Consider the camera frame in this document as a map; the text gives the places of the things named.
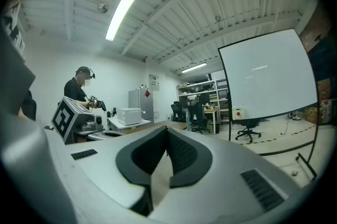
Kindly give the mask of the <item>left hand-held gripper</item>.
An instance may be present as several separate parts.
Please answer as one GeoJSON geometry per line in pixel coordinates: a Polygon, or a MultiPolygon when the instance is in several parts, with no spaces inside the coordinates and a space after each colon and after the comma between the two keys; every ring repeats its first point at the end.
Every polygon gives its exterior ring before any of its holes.
{"type": "Polygon", "coordinates": [[[66,96],[58,104],[52,125],[65,144],[105,140],[123,135],[120,132],[105,130],[100,115],[92,113],[66,96]]]}

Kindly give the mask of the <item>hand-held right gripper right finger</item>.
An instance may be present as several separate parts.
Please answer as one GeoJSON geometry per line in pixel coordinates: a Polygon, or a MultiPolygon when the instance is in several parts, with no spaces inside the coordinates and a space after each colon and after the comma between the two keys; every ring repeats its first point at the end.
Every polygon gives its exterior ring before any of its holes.
{"type": "Polygon", "coordinates": [[[196,184],[208,173],[213,163],[208,147],[172,128],[167,129],[167,155],[173,169],[171,189],[196,184]]]}

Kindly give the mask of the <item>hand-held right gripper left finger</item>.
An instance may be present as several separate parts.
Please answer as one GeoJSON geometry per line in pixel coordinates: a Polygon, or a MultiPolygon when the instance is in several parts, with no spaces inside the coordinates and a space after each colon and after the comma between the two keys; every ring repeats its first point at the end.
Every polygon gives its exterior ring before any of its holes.
{"type": "Polygon", "coordinates": [[[129,183],[149,187],[166,145],[167,127],[161,126],[123,147],[116,156],[116,166],[129,183]]]}

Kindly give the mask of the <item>white side table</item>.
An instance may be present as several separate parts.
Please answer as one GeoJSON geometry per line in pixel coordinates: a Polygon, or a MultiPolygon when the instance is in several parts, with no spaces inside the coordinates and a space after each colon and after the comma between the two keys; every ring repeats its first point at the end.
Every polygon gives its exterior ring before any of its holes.
{"type": "Polygon", "coordinates": [[[122,132],[124,130],[138,128],[138,127],[141,127],[141,126],[146,126],[146,125],[148,125],[150,123],[152,123],[152,122],[149,121],[149,120],[142,119],[140,121],[140,123],[131,124],[131,125],[123,125],[115,117],[107,118],[107,127],[108,127],[108,129],[112,130],[112,131],[118,131],[118,132],[122,132]]]}

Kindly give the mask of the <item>round wooden table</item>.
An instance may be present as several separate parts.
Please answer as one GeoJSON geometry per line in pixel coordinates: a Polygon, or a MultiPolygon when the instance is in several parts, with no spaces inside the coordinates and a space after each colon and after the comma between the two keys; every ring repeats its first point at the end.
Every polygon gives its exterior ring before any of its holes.
{"type": "Polygon", "coordinates": [[[186,125],[185,122],[161,121],[161,122],[154,123],[154,124],[140,126],[138,128],[134,128],[134,129],[123,130],[122,134],[126,135],[126,134],[133,134],[133,133],[150,133],[150,132],[152,132],[154,130],[157,130],[157,129],[163,127],[163,126],[165,126],[167,128],[178,129],[178,130],[186,130],[187,129],[187,125],[186,125]]]}

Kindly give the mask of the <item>black office chair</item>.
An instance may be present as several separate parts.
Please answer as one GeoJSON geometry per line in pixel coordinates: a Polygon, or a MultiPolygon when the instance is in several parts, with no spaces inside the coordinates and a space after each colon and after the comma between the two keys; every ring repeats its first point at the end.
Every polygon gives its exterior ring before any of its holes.
{"type": "Polygon", "coordinates": [[[183,110],[179,101],[174,101],[174,103],[171,104],[171,109],[173,111],[174,122],[186,122],[186,111],[183,110]]]}
{"type": "Polygon", "coordinates": [[[247,135],[249,137],[249,143],[253,142],[252,135],[257,135],[261,137],[261,133],[253,131],[253,128],[259,126],[260,119],[250,119],[250,120],[239,120],[238,124],[244,126],[243,130],[237,132],[235,140],[238,140],[240,137],[247,135]]]}
{"type": "Polygon", "coordinates": [[[192,96],[187,98],[187,109],[189,111],[191,131],[199,132],[200,134],[202,134],[203,131],[210,133],[207,127],[207,119],[204,116],[202,103],[196,95],[194,98],[192,98],[192,96]]]}

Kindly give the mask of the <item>white microwave oven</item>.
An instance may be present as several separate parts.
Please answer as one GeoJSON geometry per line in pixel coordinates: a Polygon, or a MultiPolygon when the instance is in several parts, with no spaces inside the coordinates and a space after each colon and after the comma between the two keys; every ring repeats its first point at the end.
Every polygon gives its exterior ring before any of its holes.
{"type": "Polygon", "coordinates": [[[138,124],[142,120],[142,111],[139,108],[116,109],[117,120],[123,125],[138,124]]]}

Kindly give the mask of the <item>grey refrigerator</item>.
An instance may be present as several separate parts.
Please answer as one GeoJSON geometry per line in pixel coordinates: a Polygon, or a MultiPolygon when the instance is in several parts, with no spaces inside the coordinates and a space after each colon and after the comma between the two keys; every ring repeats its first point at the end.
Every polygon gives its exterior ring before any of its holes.
{"type": "Polygon", "coordinates": [[[135,89],[128,92],[128,107],[139,108],[142,113],[142,119],[154,122],[154,104],[153,92],[146,88],[135,89]]]}

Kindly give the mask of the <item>person's grey shirt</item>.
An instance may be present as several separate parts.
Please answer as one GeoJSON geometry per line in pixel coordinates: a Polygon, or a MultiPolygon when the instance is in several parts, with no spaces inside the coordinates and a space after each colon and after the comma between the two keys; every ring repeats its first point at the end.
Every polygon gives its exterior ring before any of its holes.
{"type": "Polygon", "coordinates": [[[22,104],[34,80],[35,75],[0,26],[0,113],[28,119],[22,104]]]}

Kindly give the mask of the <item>white box with red button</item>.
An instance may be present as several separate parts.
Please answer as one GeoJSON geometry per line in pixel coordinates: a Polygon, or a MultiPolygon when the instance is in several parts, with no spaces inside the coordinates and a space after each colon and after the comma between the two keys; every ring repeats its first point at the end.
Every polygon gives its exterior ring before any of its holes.
{"type": "Polygon", "coordinates": [[[233,121],[240,121],[244,120],[244,109],[243,108],[232,108],[232,120],[233,121]]]}

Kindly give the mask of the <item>white shelf unit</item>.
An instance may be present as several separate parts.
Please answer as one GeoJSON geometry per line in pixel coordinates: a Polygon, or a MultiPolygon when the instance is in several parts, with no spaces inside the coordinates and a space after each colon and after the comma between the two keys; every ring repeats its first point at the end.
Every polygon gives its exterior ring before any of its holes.
{"type": "Polygon", "coordinates": [[[229,122],[229,104],[227,96],[229,90],[225,79],[208,80],[198,83],[184,83],[176,87],[177,99],[183,108],[187,108],[187,101],[195,96],[217,108],[216,120],[220,124],[229,122]]]}

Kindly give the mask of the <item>ceiling tube light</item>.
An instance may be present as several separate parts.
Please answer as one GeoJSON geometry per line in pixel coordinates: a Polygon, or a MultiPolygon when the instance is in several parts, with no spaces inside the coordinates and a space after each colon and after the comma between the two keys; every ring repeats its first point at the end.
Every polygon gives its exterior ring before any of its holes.
{"type": "Polygon", "coordinates": [[[126,15],[127,11],[131,7],[135,0],[120,0],[118,3],[117,8],[115,9],[115,12],[111,18],[108,30],[106,32],[105,39],[108,41],[113,41],[115,38],[115,35],[118,31],[118,28],[126,15]]]}
{"type": "Polygon", "coordinates": [[[185,74],[185,73],[188,73],[188,72],[191,72],[191,71],[200,69],[200,68],[205,67],[205,66],[207,66],[206,63],[201,63],[201,64],[195,65],[195,66],[193,66],[193,67],[189,67],[189,68],[187,68],[187,69],[185,69],[185,70],[182,70],[181,73],[182,73],[182,74],[185,74]]]}

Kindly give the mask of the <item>white rolling whiteboard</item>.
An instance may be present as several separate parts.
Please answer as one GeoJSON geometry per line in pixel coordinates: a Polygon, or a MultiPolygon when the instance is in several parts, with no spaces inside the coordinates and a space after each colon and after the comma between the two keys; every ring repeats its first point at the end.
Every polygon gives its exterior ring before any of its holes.
{"type": "Polygon", "coordinates": [[[244,120],[271,119],[319,107],[316,80],[295,29],[286,29],[218,49],[232,108],[244,109],[244,120]]]}

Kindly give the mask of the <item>pile of cardboard boxes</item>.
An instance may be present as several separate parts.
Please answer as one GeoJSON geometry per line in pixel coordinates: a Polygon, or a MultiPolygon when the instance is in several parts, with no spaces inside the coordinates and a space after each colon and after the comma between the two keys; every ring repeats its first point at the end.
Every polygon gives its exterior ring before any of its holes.
{"type": "Polygon", "coordinates": [[[319,107],[310,107],[305,110],[305,120],[318,125],[328,124],[332,116],[331,81],[318,81],[319,107]]]}

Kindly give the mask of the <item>grey wall poster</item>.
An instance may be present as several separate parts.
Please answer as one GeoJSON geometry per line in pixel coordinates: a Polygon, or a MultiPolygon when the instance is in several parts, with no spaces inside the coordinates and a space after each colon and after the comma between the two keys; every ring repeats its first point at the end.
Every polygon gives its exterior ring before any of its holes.
{"type": "Polygon", "coordinates": [[[159,77],[150,74],[149,75],[149,87],[152,91],[159,91],[160,90],[160,83],[159,83],[159,77]]]}

